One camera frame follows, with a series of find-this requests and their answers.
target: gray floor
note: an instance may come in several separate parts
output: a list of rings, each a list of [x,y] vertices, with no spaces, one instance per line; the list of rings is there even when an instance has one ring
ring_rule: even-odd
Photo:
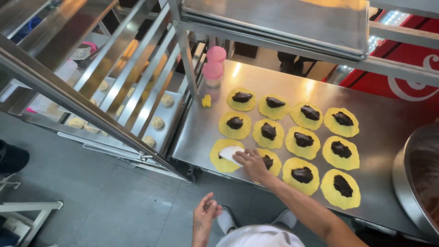
[[[211,191],[240,225],[270,222],[286,208],[272,193],[212,174],[188,184],[135,168],[4,113],[0,139],[27,149],[31,157],[17,174],[22,185],[5,191],[4,201],[64,202],[34,239],[37,247],[190,246],[192,211]],[[293,231],[307,247],[324,246],[301,223]],[[222,236],[214,223],[209,246]]]

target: pink container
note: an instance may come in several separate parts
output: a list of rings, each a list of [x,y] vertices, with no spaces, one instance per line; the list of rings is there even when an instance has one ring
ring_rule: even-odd
[[[214,46],[207,51],[207,61],[218,62],[224,67],[224,60],[227,57],[226,50],[220,46]]]
[[[223,66],[218,62],[207,62],[203,66],[203,75],[208,87],[218,87],[223,81]]]

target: yellow dough circle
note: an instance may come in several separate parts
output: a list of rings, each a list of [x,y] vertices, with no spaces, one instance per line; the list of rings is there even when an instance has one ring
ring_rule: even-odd
[[[274,140],[270,140],[262,136],[261,128],[264,125],[264,123],[268,123],[269,125],[276,128],[276,137],[274,138]],[[284,140],[285,133],[280,123],[274,122],[273,120],[270,119],[262,119],[257,121],[253,126],[252,136],[253,139],[259,144],[259,146],[263,148],[279,149],[282,147],[282,142]]]
[[[303,112],[300,111],[300,109],[305,105],[313,108],[318,113],[320,113],[320,119],[319,120],[311,120],[309,118],[306,118],[306,116],[303,114]],[[310,129],[313,131],[318,129],[323,122],[322,110],[320,110],[317,106],[315,106],[309,102],[300,102],[300,103],[296,104],[291,109],[290,116],[293,119],[293,121],[297,125],[299,125],[300,127],[304,127],[304,128],[307,128],[307,129]]]
[[[291,176],[292,170],[304,167],[308,167],[313,174],[313,179],[307,184],[301,183],[293,178],[293,176]],[[282,179],[291,187],[302,191],[308,196],[314,194],[314,192],[317,191],[317,189],[319,188],[320,184],[319,170],[317,169],[317,167],[299,158],[291,158],[285,161],[284,167],[282,168]]]
[[[344,125],[339,124],[333,116],[333,114],[337,114],[338,112],[343,112],[348,117],[350,117],[352,119],[352,122],[354,123],[354,125],[353,126],[344,126]],[[357,118],[354,116],[354,114],[352,114],[346,108],[329,108],[325,114],[324,123],[330,131],[332,131],[335,134],[344,136],[344,137],[355,136],[360,131],[360,129],[358,128]]]
[[[270,108],[267,105],[267,101],[266,101],[267,97],[273,97],[280,101],[283,101],[285,102],[285,105],[281,107]],[[288,105],[288,102],[283,97],[277,94],[267,94],[261,97],[258,101],[258,108],[259,108],[259,112],[262,115],[267,116],[273,120],[281,120],[284,118],[285,114],[290,112],[290,106]]]
[[[334,176],[341,175],[349,183],[352,188],[352,197],[342,196],[342,194],[334,187]],[[320,185],[322,189],[323,196],[328,200],[328,202],[336,207],[342,209],[349,209],[353,207],[358,207],[361,201],[361,194],[358,185],[349,174],[342,171],[332,169],[328,171],[322,179],[322,184]]]
[[[250,100],[247,101],[246,103],[240,103],[240,102],[233,101],[232,97],[235,96],[235,94],[237,94],[239,92],[252,94],[253,97],[251,97]],[[237,111],[248,112],[255,107],[256,96],[255,96],[255,93],[253,93],[253,91],[251,91],[247,88],[237,87],[237,88],[233,89],[232,91],[230,91],[230,93],[227,95],[226,101],[227,101],[227,104],[229,104],[230,108],[235,109]]]
[[[227,125],[227,121],[232,117],[239,117],[242,119],[242,127],[240,129],[234,130]],[[252,120],[249,116],[238,113],[238,112],[228,112],[221,116],[219,119],[219,131],[221,134],[227,136],[231,139],[241,140],[250,134],[250,128],[252,127]]]
[[[299,147],[296,142],[296,138],[294,137],[294,132],[299,132],[302,134],[310,135],[314,142],[311,146],[307,147]],[[285,146],[287,147],[287,150],[291,153],[299,156],[304,157],[305,159],[312,160],[316,157],[317,151],[320,149],[320,141],[319,138],[314,134],[313,132],[302,128],[302,127],[291,127],[288,130],[287,137],[285,138]]]
[[[226,160],[225,158],[220,159],[219,152],[228,146],[238,146],[244,148],[244,145],[238,142],[237,140],[220,139],[216,141],[212,147],[212,150],[210,151],[209,157],[210,157],[210,162],[212,162],[212,164],[219,172],[233,172],[236,169],[240,168],[240,166],[231,162],[230,160]]]
[[[268,155],[270,157],[270,159],[273,160],[273,165],[270,167],[270,169],[268,170],[271,174],[278,176],[279,172],[281,172],[281,168],[282,168],[282,162],[279,159],[279,157],[277,156],[277,154],[273,153],[272,151],[270,151],[269,149],[260,149],[257,148],[259,155],[261,157],[264,157],[265,155]]]
[[[333,142],[340,141],[343,145],[347,146],[349,150],[351,150],[352,155],[349,158],[342,158],[339,155],[335,154],[331,145]],[[331,136],[326,140],[322,149],[323,157],[325,160],[333,165],[335,168],[345,169],[345,170],[353,170],[360,167],[360,156],[358,154],[358,150],[352,142],[349,142],[339,136]]]

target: large metal pot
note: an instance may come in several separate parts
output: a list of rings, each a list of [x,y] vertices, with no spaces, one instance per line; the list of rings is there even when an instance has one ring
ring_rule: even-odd
[[[422,204],[413,183],[410,161],[414,152],[432,151],[439,154],[439,124],[432,123],[417,129],[408,138],[404,148],[396,155],[393,163],[393,186],[399,202],[429,241],[439,243],[439,227]],[[439,166],[439,160],[430,159],[431,165]]]

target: dark filling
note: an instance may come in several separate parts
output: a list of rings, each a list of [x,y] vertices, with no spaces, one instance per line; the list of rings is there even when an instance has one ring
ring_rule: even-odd
[[[334,188],[345,197],[352,197],[352,192],[354,192],[346,179],[341,175],[334,176]]]
[[[230,118],[226,123],[231,129],[239,130],[242,127],[242,119],[237,116]]]
[[[317,121],[320,119],[320,112],[314,110],[309,105],[304,105],[300,108],[300,111],[305,115],[306,118]]]
[[[248,93],[241,93],[238,92],[235,94],[235,96],[232,97],[233,101],[239,102],[239,103],[246,103],[253,97],[252,94]]]
[[[273,166],[273,159],[270,159],[270,156],[265,155],[264,157],[262,157],[262,160],[264,161],[267,170],[269,170]]]
[[[280,101],[276,98],[273,97],[267,97],[267,99],[265,99],[267,101],[267,105],[270,108],[277,108],[277,107],[281,107],[283,105],[285,105],[285,102]]]
[[[311,182],[311,180],[314,178],[311,169],[308,167],[291,170],[291,176],[293,176],[295,180],[305,184]]]
[[[349,147],[343,145],[340,141],[332,142],[331,149],[334,154],[340,156],[341,158],[349,158],[352,155]]]
[[[314,139],[310,135],[302,134],[299,132],[294,132],[294,138],[296,138],[296,143],[299,147],[304,148],[312,146],[314,143]]]
[[[274,141],[276,137],[276,127],[269,125],[268,123],[264,123],[264,126],[261,128],[262,136]]]
[[[353,126],[354,125],[354,123],[352,122],[352,119],[342,112],[338,112],[337,114],[333,114],[332,116],[335,118],[337,123],[339,123],[340,125],[344,125],[344,126]]]

